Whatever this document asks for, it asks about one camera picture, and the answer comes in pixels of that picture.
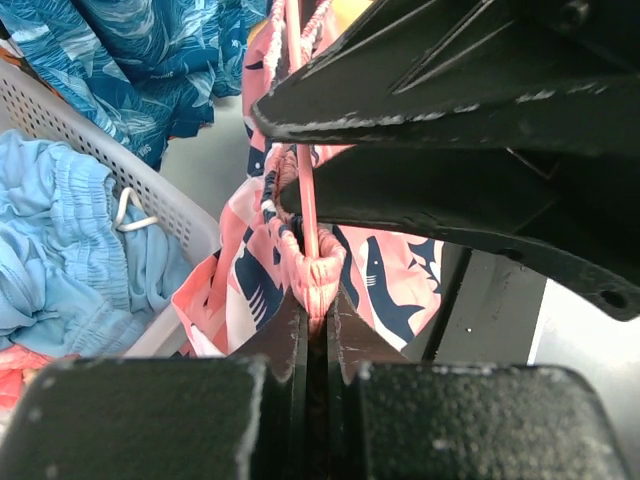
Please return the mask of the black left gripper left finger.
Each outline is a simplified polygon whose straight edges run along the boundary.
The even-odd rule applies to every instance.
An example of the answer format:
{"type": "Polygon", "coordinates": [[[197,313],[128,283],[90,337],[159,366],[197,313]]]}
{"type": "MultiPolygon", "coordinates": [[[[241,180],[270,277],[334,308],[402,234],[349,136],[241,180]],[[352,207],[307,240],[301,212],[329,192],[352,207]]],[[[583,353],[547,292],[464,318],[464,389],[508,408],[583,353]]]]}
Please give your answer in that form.
{"type": "Polygon", "coordinates": [[[68,359],[28,387],[5,479],[300,479],[306,314],[287,294],[225,358],[68,359]]]}

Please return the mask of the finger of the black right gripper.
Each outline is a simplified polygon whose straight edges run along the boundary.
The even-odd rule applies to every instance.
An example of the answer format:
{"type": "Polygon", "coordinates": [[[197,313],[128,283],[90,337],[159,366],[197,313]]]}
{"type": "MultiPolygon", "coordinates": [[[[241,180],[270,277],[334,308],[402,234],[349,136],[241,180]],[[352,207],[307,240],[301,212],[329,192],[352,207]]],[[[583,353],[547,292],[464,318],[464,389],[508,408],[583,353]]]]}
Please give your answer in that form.
{"type": "Polygon", "coordinates": [[[639,152],[635,1],[377,1],[257,101],[295,143],[639,152]]]}
{"type": "Polygon", "coordinates": [[[616,320],[639,314],[634,158],[357,146],[314,181],[322,222],[502,255],[616,320]]]}

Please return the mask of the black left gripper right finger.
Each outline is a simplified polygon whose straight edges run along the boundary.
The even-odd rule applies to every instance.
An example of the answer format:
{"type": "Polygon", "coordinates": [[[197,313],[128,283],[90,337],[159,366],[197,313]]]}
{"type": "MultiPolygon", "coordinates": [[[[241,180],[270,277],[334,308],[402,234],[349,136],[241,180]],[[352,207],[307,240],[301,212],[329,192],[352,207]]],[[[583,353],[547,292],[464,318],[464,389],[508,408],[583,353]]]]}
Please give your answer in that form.
{"type": "Polygon", "coordinates": [[[600,399],[556,366],[413,363],[340,292],[327,315],[335,479],[626,479],[600,399]]]}

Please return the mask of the pink shark print shorts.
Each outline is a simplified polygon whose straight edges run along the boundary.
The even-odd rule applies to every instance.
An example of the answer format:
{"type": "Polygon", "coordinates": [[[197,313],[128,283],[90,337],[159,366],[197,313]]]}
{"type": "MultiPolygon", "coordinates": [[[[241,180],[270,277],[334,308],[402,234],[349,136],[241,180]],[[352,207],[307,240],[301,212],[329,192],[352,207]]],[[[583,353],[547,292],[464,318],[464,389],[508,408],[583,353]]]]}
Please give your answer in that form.
{"type": "Polygon", "coordinates": [[[335,146],[273,142],[253,122],[253,104],[290,72],[326,49],[340,28],[328,1],[308,19],[291,1],[271,1],[253,36],[242,73],[242,113],[249,141],[247,177],[220,217],[221,246],[202,261],[172,303],[197,357],[225,356],[249,340],[292,294],[318,330],[345,291],[364,322],[402,349],[441,305],[439,241],[383,230],[317,225],[312,213],[281,205],[284,186],[338,153],[335,146]]]}

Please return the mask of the pink wire hanger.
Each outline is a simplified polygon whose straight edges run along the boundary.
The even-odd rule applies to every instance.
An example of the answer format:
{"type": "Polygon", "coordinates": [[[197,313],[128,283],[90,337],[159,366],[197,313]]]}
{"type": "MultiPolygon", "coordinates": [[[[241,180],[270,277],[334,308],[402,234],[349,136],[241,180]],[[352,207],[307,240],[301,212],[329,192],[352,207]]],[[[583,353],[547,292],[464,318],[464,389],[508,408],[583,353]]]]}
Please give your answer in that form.
{"type": "MultiPolygon", "coordinates": [[[[290,73],[295,73],[303,65],[301,54],[301,32],[298,1],[285,1],[285,21],[289,55],[289,70],[290,73]]],[[[316,216],[313,168],[309,145],[300,144],[297,146],[297,160],[305,253],[310,258],[318,258],[318,225],[316,216]]]]}

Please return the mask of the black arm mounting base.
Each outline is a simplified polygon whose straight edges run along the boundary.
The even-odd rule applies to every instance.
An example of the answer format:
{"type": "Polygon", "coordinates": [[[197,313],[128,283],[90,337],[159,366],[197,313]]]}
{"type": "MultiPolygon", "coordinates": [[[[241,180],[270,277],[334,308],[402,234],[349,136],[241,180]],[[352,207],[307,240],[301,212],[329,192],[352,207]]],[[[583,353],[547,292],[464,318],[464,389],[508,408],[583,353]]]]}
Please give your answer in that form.
{"type": "Polygon", "coordinates": [[[531,364],[546,283],[506,257],[446,244],[442,304],[402,353],[414,362],[531,364]]]}

